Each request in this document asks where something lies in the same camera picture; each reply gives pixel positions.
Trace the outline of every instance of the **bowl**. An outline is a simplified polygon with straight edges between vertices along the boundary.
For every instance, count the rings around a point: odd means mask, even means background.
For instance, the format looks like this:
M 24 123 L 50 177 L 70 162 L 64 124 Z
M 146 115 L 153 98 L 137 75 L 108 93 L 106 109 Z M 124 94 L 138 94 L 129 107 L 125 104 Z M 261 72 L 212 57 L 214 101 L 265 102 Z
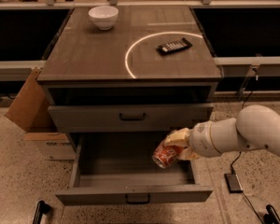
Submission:
M 112 28 L 119 16 L 119 10 L 112 6 L 100 6 L 89 11 L 91 21 L 101 30 Z

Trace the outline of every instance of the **drawer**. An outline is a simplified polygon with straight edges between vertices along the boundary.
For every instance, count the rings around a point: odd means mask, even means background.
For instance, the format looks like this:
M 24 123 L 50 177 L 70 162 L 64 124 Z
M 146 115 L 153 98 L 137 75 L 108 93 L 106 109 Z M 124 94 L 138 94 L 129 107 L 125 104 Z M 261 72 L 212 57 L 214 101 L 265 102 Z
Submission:
M 65 205 L 206 201 L 213 189 L 196 184 L 190 161 L 162 169 L 151 159 L 166 134 L 80 133 L 69 187 L 57 198 Z
M 50 106 L 63 133 L 169 131 L 208 120 L 212 104 Z

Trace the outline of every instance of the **terrazzo floor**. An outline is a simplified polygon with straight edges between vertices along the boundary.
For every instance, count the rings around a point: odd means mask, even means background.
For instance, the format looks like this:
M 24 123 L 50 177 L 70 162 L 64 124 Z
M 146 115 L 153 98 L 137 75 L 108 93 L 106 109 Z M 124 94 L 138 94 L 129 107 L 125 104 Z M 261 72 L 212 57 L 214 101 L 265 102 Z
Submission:
M 32 143 L 22 141 L 24 131 L 5 117 L 7 104 L 5 100 L 0 104 L 0 224 L 33 223 L 39 200 L 52 207 L 42 224 L 260 223 L 244 196 L 229 194 L 225 183 L 224 174 L 230 172 L 237 152 L 196 160 L 214 188 L 205 203 L 65 207 L 54 192 L 66 189 L 73 163 L 45 161 Z M 280 114 L 278 94 L 270 99 L 251 96 L 245 105 L 252 104 L 266 105 Z M 221 97 L 215 102 L 211 120 L 236 117 L 241 106 L 237 99 Z M 271 204 L 280 216 L 280 158 L 265 150 L 243 153 L 234 168 L 256 212 L 263 217 L 266 205 Z

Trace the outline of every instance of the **white robotic arm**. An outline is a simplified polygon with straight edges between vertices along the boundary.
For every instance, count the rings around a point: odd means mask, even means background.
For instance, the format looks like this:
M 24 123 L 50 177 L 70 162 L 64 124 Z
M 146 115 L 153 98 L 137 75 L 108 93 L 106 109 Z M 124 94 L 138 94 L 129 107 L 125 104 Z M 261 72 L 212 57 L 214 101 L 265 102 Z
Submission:
M 256 149 L 266 149 L 280 157 L 280 116 L 268 107 L 251 105 L 242 109 L 236 119 L 198 123 L 192 130 L 185 128 L 169 134 L 164 145 L 184 147 L 180 160 Z

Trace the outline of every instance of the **soda can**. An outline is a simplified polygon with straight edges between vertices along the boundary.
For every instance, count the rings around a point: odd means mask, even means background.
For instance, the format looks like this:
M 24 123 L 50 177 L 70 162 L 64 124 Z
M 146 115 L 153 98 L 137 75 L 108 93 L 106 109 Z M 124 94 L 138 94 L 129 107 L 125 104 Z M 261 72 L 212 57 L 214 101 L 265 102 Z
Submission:
M 179 146 L 165 146 L 165 139 L 157 146 L 152 155 L 152 160 L 156 162 L 161 168 L 167 168 L 178 158 L 180 153 L 184 150 Z

